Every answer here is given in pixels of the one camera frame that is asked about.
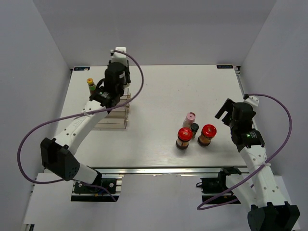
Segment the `green bottle yellow cap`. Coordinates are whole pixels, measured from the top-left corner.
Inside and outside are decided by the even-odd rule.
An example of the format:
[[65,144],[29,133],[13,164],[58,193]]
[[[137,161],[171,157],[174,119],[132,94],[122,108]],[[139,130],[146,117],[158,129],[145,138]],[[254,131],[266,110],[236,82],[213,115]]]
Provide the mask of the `green bottle yellow cap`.
[[92,95],[96,90],[96,84],[94,83],[94,80],[92,78],[87,79],[87,84],[90,91],[90,95]]

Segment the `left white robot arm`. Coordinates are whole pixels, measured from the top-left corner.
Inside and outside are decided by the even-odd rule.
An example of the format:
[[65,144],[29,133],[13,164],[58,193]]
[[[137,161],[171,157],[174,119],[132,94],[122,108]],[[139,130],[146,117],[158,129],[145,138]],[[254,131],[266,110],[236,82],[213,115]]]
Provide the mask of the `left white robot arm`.
[[81,116],[52,139],[45,138],[41,144],[43,166],[65,181],[85,183],[91,192],[102,186],[102,175],[93,168],[81,164],[74,157],[78,147],[95,125],[119,104],[125,87],[130,83],[128,64],[113,62],[107,66],[103,86],[98,86],[84,106]]

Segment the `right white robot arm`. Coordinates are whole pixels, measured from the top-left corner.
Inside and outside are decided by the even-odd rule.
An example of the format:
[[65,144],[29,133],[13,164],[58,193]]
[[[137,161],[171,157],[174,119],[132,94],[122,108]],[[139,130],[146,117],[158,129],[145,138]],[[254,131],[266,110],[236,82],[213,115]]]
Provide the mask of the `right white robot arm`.
[[236,170],[218,178],[218,188],[232,191],[248,208],[247,220],[252,231],[291,231],[300,212],[291,205],[275,180],[267,162],[265,142],[253,126],[257,101],[246,99],[236,103],[227,99],[216,118],[230,127],[231,140],[246,163],[249,176],[243,178]]

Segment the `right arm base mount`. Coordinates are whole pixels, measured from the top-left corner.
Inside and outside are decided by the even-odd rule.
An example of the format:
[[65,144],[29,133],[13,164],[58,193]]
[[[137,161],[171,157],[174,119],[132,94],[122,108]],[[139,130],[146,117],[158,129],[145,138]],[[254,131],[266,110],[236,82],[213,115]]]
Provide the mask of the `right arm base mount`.
[[[216,177],[201,178],[201,181],[196,184],[197,188],[202,190],[202,202],[205,202],[212,196],[219,194],[227,189],[226,177],[230,175],[241,175],[241,171],[236,167],[222,168]],[[233,192],[229,192],[213,201],[210,205],[218,205],[222,203],[240,204],[240,201]]]

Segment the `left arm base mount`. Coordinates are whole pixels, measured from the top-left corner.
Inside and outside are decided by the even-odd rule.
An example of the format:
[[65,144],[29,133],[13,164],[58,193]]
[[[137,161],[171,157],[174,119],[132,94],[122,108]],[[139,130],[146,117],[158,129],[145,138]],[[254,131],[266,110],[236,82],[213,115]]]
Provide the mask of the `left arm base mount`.
[[71,202],[116,202],[121,193],[123,175],[103,174],[100,187],[89,187],[81,181],[75,181],[71,193]]

